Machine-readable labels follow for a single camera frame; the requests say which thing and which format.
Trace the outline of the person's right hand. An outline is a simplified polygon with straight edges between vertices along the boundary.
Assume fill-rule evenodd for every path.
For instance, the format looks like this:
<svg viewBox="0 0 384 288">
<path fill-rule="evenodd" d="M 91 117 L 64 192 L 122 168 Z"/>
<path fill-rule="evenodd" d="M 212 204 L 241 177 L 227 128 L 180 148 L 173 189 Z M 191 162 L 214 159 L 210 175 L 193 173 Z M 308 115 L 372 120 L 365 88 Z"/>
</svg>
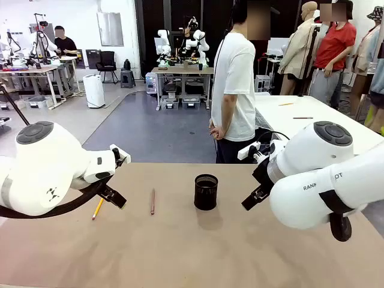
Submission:
<svg viewBox="0 0 384 288">
<path fill-rule="evenodd" d="M 209 126 L 209 133 L 215 140 L 221 140 L 226 135 L 226 131 L 223 127 L 215 126 L 213 124 Z"/>
</svg>

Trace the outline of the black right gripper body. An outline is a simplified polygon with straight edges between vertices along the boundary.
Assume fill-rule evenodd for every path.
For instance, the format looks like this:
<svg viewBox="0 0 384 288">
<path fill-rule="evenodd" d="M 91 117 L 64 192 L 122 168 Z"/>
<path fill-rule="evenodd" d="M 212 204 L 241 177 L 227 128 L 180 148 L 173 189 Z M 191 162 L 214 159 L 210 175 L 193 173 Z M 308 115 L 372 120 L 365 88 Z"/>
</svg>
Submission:
<svg viewBox="0 0 384 288">
<path fill-rule="evenodd" d="M 269 158 L 264 159 L 253 172 L 253 177 L 260 184 L 260 189 L 263 192 L 270 192 L 274 183 L 268 175 Z"/>
</svg>

